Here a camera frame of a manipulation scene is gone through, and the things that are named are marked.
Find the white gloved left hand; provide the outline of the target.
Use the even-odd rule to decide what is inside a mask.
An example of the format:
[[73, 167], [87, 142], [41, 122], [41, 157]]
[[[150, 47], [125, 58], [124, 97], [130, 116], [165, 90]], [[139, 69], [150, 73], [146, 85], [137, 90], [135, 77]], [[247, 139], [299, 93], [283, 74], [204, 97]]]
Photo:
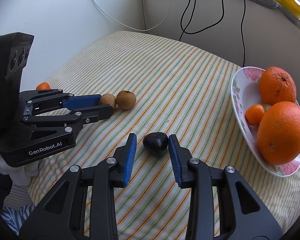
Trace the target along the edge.
[[11, 167], [6, 164], [0, 155], [0, 174], [9, 175], [17, 186], [29, 186], [32, 177], [38, 176], [38, 165], [39, 161], [35, 161], [21, 167]]

